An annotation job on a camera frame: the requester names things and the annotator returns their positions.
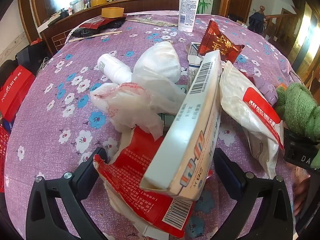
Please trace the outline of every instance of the white tube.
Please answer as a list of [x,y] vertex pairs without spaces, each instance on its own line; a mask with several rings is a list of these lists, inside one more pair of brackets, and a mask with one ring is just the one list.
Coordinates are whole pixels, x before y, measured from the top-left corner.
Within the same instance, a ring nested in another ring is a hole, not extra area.
[[103,54],[98,59],[98,66],[106,77],[115,84],[121,85],[122,83],[131,82],[131,69],[110,54]]
[[179,0],[179,31],[192,32],[198,3],[199,0]]

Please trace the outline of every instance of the blue flower print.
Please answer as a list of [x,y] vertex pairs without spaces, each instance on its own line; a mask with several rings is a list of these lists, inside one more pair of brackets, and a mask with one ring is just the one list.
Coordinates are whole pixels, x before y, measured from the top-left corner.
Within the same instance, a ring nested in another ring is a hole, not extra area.
[[95,83],[91,88],[90,88],[90,91],[94,91],[96,90],[98,87],[101,86],[101,83]]
[[61,88],[63,88],[63,86],[64,86],[64,83],[61,82],[61,83],[58,85],[57,89],[60,90]]
[[87,95],[84,95],[83,97],[81,97],[78,101],[78,108],[84,107],[88,101],[89,101],[89,97]]
[[66,59],[66,60],[69,60],[69,59],[71,59],[72,57],[73,57],[73,55],[68,54],[68,55],[66,55],[65,59]]
[[91,128],[100,129],[106,123],[106,117],[102,112],[92,112],[89,117]]
[[57,94],[57,99],[61,99],[64,96],[65,93],[66,93],[66,90],[65,89],[61,89]]
[[240,63],[246,63],[247,59],[243,57],[241,54],[237,57],[238,62]]
[[68,75],[67,81],[73,80],[73,79],[75,78],[76,74],[77,74],[77,73],[72,73],[72,74]]
[[210,191],[203,190],[200,198],[196,202],[195,211],[202,211],[205,214],[209,214],[212,208],[214,208],[212,193]]
[[204,234],[204,220],[200,217],[191,216],[186,228],[186,233],[190,238],[196,238],[203,236]]
[[125,54],[126,57],[131,57],[134,55],[133,51],[127,51],[127,53]]

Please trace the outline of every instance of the purple floral tablecloth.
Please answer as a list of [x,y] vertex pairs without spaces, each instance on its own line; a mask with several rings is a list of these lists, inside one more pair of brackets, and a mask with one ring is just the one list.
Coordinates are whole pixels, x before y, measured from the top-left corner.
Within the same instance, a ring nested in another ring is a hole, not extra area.
[[[178,23],[177,16],[141,17]],[[197,15],[192,33],[127,21],[119,28],[122,31],[120,34],[68,43],[37,76],[21,105],[9,139],[5,159],[5,197],[12,223],[24,238],[28,200],[36,176],[60,178],[86,161],[96,147],[108,149],[110,156],[118,149],[121,134],[112,126],[108,115],[96,109],[90,101],[90,91],[104,82],[110,82],[96,67],[98,58],[110,53],[133,69],[146,49],[156,42],[169,41],[182,66],[177,84],[184,87],[188,79],[185,46],[192,41],[201,42],[212,18],[233,43],[245,45],[234,63],[236,68],[253,73],[275,86],[280,83],[288,85],[293,81],[287,74],[291,66],[277,49],[262,36],[220,16]],[[267,178],[259,162],[251,156],[241,126],[225,113],[221,117],[217,147],[221,147],[244,171]],[[276,172],[284,178],[292,201],[292,169],[281,154]],[[82,203],[109,240],[143,239],[124,216],[111,208],[100,179]],[[196,203],[184,238],[210,239],[235,203],[214,174],[207,180]],[[242,234],[249,231],[259,205],[256,203]],[[76,235],[61,202],[59,206],[69,230]]]

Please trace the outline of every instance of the torn red wrapper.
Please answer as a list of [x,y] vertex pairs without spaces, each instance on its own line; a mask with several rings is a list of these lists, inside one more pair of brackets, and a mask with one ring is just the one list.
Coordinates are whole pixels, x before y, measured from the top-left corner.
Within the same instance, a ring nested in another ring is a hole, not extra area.
[[108,181],[139,217],[171,235],[182,238],[194,202],[139,188],[140,181],[162,141],[163,137],[154,141],[151,134],[136,127],[130,145],[121,151],[112,164],[106,164],[99,155],[95,155],[93,161],[98,163],[96,169],[100,176]]
[[207,52],[219,49],[221,60],[234,63],[241,53],[244,45],[235,45],[229,38],[220,32],[218,24],[210,21],[199,46],[199,54],[204,56]]

